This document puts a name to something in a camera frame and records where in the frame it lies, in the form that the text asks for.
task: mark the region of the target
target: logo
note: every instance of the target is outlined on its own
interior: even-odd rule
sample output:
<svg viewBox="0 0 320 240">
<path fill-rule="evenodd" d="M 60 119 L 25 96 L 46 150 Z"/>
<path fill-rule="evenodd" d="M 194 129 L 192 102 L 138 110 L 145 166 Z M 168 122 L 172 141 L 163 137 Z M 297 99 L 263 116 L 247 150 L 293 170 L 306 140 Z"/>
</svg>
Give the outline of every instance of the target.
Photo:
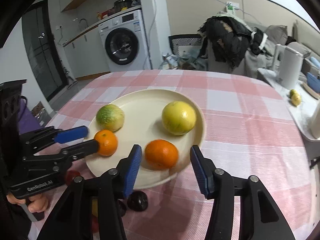
<svg viewBox="0 0 320 240">
<path fill-rule="evenodd" d="M 36 189 L 39 189 L 39 188 L 42 188 L 42 187 L 49 186 L 50 184 L 53 184 L 52 180 L 48 180 L 47 182 L 41 183 L 41 184 L 38 184 L 38 185 L 34 185 L 33 187 L 28 187 L 27 190 L 28 191 L 33 191 L 33 190 L 36 190 Z"/>
</svg>

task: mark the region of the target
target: human hand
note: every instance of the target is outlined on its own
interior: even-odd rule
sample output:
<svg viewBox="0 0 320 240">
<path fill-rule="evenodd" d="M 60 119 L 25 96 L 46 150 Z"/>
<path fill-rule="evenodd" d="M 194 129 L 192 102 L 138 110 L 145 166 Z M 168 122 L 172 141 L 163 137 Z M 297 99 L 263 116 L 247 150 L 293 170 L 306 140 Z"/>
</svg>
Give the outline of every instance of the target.
<svg viewBox="0 0 320 240">
<path fill-rule="evenodd" d="M 25 204 L 26 203 L 25 199 L 16 199 L 12 195 L 12 193 L 9 193 L 9 195 L 7 195 L 7 199 L 9 201 L 9 203 L 11 203 L 11 204 Z M 31 213 L 34 213 L 34 212 L 40 213 L 42 211 L 45 211 L 48 208 L 49 200 L 43 194 L 38 194 L 38 195 L 35 195 L 32 197 L 29 197 L 29 200 L 32 201 L 28 205 L 28 209 Z"/>
</svg>

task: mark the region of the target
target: table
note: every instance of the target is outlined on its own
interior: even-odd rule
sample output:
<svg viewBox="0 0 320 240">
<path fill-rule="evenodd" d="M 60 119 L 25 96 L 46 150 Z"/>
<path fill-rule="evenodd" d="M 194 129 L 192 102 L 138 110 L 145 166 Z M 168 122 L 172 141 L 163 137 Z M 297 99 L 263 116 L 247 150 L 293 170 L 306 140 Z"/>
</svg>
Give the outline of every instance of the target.
<svg viewBox="0 0 320 240">
<path fill-rule="evenodd" d="M 98 109 L 143 89 L 175 90 L 192 98 L 206 120 L 201 151 L 232 176 L 258 176 L 286 217 L 297 240 L 313 229 L 313 190 L 299 131 L 281 96 L 269 85 L 248 77 L 201 71 L 151 70 L 101 76 L 75 95 L 48 125 L 69 129 L 89 125 Z M 57 152 L 54 145 L 49 152 Z M 84 160 L 73 163 L 92 178 Z M 48 216 L 66 186 L 47 192 Z M 192 166 L 176 179 L 147 190 L 149 208 L 127 211 L 123 223 L 130 240 L 204 239 L 213 201 L 201 195 Z M 235 199 L 233 239 L 238 239 L 240 199 Z M 44 221 L 33 223 L 35 239 Z"/>
<path fill-rule="evenodd" d="M 301 87 L 302 81 L 298 80 L 295 90 L 297 90 L 301 95 L 302 102 L 298 107 L 295 107 L 290 103 L 290 99 L 288 98 L 290 91 L 276 81 L 276 72 L 259 68 L 258 78 L 259 75 L 262 76 L 260 79 L 263 79 L 270 86 L 272 86 L 284 99 L 287 109 L 289 110 L 294 122 L 300 130 L 308 159 L 311 160 L 310 167 L 313 167 L 319 161 L 316 159 L 320 157 L 320 138 L 314 138 L 311 134 L 309 129 L 309 121 L 320 101 L 305 91 L 305 89 Z"/>
</svg>

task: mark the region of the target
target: glass door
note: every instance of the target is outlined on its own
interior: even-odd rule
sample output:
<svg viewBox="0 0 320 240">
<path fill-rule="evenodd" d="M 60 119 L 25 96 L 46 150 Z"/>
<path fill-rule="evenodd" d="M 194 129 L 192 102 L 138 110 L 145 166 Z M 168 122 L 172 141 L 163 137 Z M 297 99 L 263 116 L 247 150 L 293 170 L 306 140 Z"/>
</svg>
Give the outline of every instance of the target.
<svg viewBox="0 0 320 240">
<path fill-rule="evenodd" d="M 31 69 L 49 101 L 68 85 L 51 32 L 48 0 L 33 4 L 22 16 L 22 32 Z"/>
</svg>

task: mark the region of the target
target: tangerine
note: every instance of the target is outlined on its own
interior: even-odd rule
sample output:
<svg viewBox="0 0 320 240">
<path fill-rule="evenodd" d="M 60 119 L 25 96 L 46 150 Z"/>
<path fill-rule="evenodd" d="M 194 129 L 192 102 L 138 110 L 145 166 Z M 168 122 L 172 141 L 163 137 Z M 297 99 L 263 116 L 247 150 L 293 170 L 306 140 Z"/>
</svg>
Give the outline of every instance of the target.
<svg viewBox="0 0 320 240">
<path fill-rule="evenodd" d="M 101 130 L 97 132 L 94 139 L 99 142 L 98 153 L 100 155 L 113 155 L 118 148 L 118 138 L 109 130 Z"/>
<path fill-rule="evenodd" d="M 156 170 L 170 169 L 177 164 L 178 149 L 165 140 L 154 140 L 145 148 L 146 161 Z"/>
</svg>

